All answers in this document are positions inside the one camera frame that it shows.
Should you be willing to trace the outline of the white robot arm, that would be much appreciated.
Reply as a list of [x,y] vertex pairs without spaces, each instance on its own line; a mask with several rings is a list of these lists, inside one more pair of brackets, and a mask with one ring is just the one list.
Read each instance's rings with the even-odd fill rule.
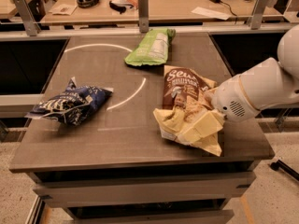
[[298,103],[298,25],[280,39],[277,55],[276,59],[268,58],[221,83],[211,100],[216,116],[199,116],[178,138],[187,143],[197,142],[220,130],[226,120],[240,122],[276,105]]

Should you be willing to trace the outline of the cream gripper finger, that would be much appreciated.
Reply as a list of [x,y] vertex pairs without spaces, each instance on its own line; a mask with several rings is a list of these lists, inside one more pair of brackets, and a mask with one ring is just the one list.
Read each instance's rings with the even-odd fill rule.
[[201,112],[193,122],[186,124],[178,134],[178,140],[194,143],[217,133],[223,128],[224,116],[218,110]]
[[204,92],[204,98],[207,102],[210,103],[212,101],[215,91],[216,91],[215,89],[211,89]]

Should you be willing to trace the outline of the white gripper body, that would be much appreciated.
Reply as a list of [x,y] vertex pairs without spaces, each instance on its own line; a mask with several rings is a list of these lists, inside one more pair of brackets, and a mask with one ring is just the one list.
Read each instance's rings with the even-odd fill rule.
[[240,75],[221,83],[211,103],[231,122],[255,118],[260,113],[247,96]]

